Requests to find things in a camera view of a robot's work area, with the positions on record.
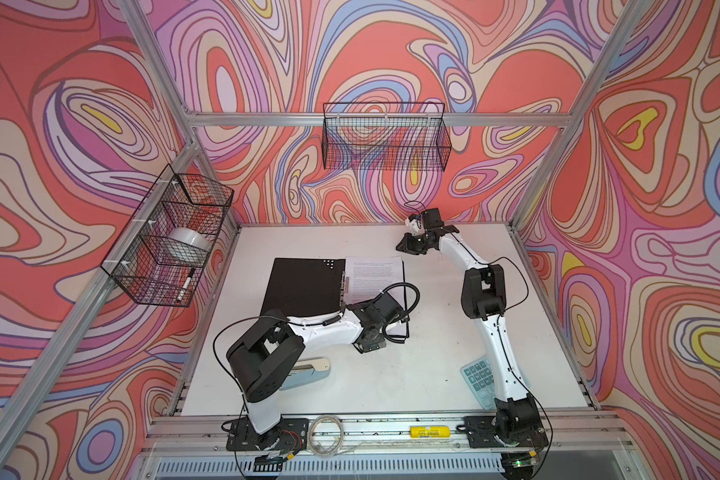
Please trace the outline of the metal folder clip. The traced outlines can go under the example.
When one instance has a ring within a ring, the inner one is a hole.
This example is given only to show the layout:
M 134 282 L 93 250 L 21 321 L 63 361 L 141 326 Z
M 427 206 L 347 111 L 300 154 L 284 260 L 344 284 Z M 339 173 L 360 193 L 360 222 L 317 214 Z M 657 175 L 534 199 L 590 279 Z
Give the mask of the metal folder clip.
M 341 290 L 340 290 L 340 308 L 342 311 L 346 309 L 346 297 L 347 297 L 347 289 L 348 289 L 348 281 L 349 278 L 344 274 L 342 276 L 341 280 Z

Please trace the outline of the black file folder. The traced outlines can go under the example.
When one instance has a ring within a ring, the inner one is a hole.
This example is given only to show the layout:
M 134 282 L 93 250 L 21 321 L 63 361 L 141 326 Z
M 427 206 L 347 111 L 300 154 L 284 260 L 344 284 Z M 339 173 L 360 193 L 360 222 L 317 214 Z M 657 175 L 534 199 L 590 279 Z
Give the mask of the black file folder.
M 285 258 L 274 260 L 266 287 L 261 312 L 278 310 L 288 317 L 301 318 L 313 325 L 316 317 L 332 320 L 352 309 L 364 309 L 371 300 L 340 308 L 341 280 L 345 259 Z M 411 290 L 394 289 L 391 295 L 403 306 L 413 303 Z M 390 334 L 408 334 L 403 323 L 388 328 Z

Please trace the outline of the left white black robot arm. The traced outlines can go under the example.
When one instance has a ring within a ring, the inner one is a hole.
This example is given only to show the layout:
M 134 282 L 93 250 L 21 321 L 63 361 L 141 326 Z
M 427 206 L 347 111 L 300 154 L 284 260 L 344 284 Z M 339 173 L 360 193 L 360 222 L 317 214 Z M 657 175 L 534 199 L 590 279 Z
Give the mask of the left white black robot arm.
M 242 394 L 244 416 L 234 428 L 246 427 L 264 444 L 280 436 L 278 392 L 306 352 L 338 345 L 349 345 L 359 353 L 378 350 L 389 323 L 380 309 L 370 305 L 306 318 L 274 309 L 251 320 L 253 324 L 227 349 L 220 365 Z

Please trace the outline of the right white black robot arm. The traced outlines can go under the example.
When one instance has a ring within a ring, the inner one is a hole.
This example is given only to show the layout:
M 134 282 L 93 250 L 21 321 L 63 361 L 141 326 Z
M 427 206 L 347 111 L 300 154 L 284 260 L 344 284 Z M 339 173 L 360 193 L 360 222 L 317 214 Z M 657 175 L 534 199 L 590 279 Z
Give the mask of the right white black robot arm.
M 542 421 L 546 413 L 528 388 L 510 344 L 503 268 L 479 256 L 453 226 L 411 227 L 396 249 L 411 255 L 436 250 L 463 271 L 461 308 L 483 338 L 493 375 L 494 437 L 505 446 L 529 442 L 536 448 L 547 447 L 549 432 Z

